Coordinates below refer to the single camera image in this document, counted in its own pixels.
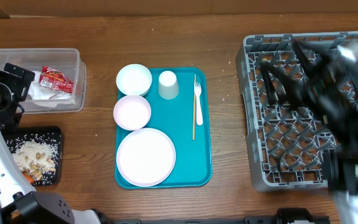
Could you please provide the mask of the white napkin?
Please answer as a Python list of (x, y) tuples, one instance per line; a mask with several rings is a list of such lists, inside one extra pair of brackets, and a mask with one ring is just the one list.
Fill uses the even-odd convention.
[(45, 103), (38, 102), (37, 105), (54, 108), (60, 104), (75, 104), (75, 100), (69, 93), (64, 91), (51, 90), (39, 85), (41, 72), (34, 71), (35, 77), (30, 85), (28, 97), (32, 100), (44, 100)]

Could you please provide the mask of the red snack wrapper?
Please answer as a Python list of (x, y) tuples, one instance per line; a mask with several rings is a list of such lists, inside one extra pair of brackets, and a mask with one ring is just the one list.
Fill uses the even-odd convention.
[(39, 85), (54, 91), (73, 93), (74, 82), (62, 72), (43, 66), (39, 78)]

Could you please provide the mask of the orange carrot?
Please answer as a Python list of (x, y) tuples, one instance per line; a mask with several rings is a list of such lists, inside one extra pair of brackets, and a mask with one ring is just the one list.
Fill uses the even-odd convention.
[(31, 175), (29, 175), (25, 172), (23, 172), (22, 174), (25, 177), (25, 179), (28, 181), (29, 184), (33, 185), (35, 183), (35, 180)]

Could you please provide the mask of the pink bowl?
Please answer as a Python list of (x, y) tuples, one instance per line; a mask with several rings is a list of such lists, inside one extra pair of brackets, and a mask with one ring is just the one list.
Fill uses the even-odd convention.
[(122, 129), (135, 131), (143, 128), (151, 118), (149, 102), (142, 96), (127, 95), (114, 106), (113, 117)]

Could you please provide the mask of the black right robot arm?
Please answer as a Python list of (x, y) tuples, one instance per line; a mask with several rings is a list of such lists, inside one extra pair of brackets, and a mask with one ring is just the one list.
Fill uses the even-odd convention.
[(340, 149), (324, 152), (323, 175), (342, 222), (358, 223), (358, 108), (339, 87), (350, 80), (358, 100), (358, 41), (339, 44), (334, 53), (298, 40), (291, 46), (308, 79), (300, 84), (262, 61), (268, 102), (308, 108), (340, 142)]

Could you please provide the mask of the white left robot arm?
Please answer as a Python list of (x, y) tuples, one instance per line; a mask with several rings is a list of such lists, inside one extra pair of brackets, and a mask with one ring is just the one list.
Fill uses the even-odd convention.
[(15, 130), (21, 120), (34, 73), (7, 64), (0, 70), (0, 223), (99, 223), (94, 210), (73, 210), (59, 194), (37, 192), (16, 165), (3, 130)]

